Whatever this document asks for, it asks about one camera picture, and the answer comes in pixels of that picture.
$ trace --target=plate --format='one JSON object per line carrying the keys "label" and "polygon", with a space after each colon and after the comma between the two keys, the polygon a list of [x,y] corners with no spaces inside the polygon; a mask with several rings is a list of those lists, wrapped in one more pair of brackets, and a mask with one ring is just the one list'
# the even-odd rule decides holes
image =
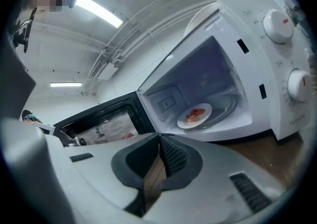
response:
{"label": "plate", "polygon": [[[198,117],[196,117],[196,120],[197,120],[196,122],[187,122],[186,116],[189,115],[192,112],[192,110],[197,110],[197,109],[204,109],[205,112],[199,115]],[[211,112],[212,112],[212,107],[208,103],[201,103],[201,104],[192,106],[189,109],[187,109],[185,112],[183,112],[182,115],[179,116],[177,120],[177,125],[182,129],[195,128],[196,126],[205,122],[208,119],[208,117],[211,115]]]}

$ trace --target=microwave door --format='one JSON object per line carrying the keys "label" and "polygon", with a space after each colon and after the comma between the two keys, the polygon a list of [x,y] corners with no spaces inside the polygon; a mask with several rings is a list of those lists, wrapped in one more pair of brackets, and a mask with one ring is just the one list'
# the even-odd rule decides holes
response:
{"label": "microwave door", "polygon": [[155,132],[135,92],[71,116],[55,127],[81,145],[109,143]]}

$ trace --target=wall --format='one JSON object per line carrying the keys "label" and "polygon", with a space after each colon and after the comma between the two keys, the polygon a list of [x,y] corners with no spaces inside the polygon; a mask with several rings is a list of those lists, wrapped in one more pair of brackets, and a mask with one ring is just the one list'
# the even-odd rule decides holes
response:
{"label": "wall", "polygon": [[92,96],[34,98],[27,101],[24,110],[33,112],[44,124],[53,125],[97,104]]}
{"label": "wall", "polygon": [[136,91],[155,67],[183,38],[192,17],[171,26],[146,41],[121,65],[115,75],[105,81],[98,93],[99,103]]}

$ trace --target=white knob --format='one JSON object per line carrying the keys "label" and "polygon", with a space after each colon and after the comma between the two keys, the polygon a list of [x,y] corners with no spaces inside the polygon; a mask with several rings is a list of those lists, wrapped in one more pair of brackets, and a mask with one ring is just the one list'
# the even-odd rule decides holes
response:
{"label": "white knob", "polygon": [[293,70],[288,79],[288,94],[298,102],[306,102],[312,94],[312,79],[308,72]]}
{"label": "white knob", "polygon": [[293,23],[281,11],[270,10],[263,19],[263,27],[268,37],[277,44],[293,37]]}

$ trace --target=ceiling light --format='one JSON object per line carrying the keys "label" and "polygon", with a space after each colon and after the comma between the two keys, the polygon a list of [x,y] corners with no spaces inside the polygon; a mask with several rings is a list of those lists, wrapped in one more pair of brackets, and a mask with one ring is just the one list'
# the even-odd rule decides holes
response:
{"label": "ceiling light", "polygon": [[81,87],[82,83],[51,83],[51,87]]}
{"label": "ceiling light", "polygon": [[98,5],[96,2],[92,0],[77,0],[76,4],[81,8],[86,9],[89,12],[99,16],[100,18],[106,20],[116,28],[122,24],[122,20],[120,20],[117,16],[109,12],[107,9],[103,8],[101,5]]}

